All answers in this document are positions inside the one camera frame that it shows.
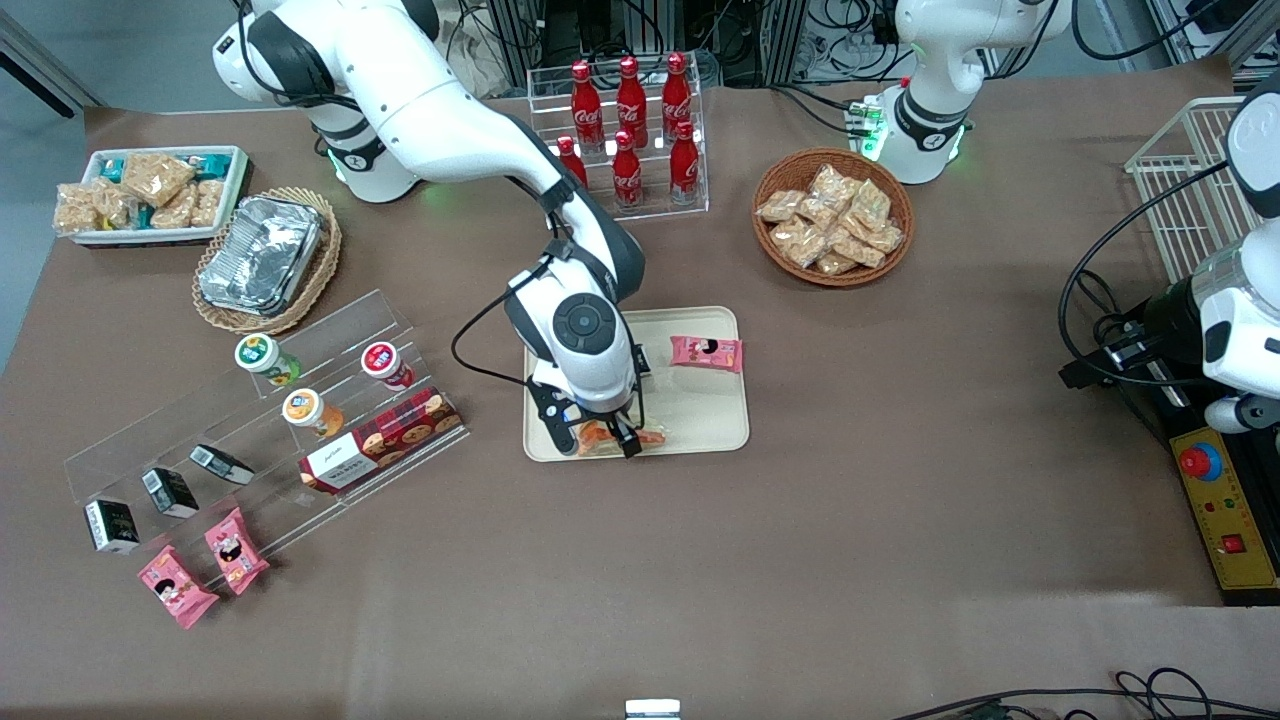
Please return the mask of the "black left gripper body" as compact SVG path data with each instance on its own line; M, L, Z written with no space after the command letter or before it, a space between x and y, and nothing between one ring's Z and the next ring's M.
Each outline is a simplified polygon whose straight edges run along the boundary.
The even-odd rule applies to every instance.
M1100 382L1203 384L1201 313L1190 284L1178 282L1125 313L1098 319Z

